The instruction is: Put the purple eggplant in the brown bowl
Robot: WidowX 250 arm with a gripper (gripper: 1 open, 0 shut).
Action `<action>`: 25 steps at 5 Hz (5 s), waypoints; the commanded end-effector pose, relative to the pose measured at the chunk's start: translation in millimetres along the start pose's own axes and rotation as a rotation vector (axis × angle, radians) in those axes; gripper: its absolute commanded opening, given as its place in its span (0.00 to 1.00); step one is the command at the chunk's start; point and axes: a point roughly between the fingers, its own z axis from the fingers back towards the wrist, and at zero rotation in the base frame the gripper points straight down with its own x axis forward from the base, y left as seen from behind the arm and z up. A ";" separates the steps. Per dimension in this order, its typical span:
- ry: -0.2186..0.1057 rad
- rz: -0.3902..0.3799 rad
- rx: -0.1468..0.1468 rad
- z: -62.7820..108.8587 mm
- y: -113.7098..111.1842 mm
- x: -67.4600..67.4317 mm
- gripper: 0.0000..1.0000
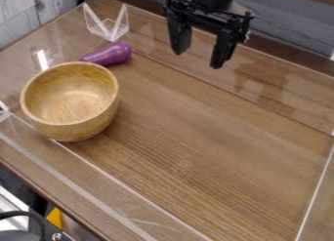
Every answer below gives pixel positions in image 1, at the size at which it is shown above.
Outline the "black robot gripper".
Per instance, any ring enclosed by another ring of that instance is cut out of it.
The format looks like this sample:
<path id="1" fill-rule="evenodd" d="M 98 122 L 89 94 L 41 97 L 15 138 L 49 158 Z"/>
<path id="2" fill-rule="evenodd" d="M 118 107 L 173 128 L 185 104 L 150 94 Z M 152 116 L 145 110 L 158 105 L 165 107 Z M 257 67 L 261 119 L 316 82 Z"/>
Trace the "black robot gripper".
<path id="1" fill-rule="evenodd" d="M 237 0 L 166 0 L 165 11 L 170 44 L 177 55 L 192 46 L 194 24 L 213 32 L 229 28 L 221 29 L 217 34 L 210 61 L 214 69 L 221 68 L 232 58 L 238 42 L 250 40 L 252 9 Z"/>

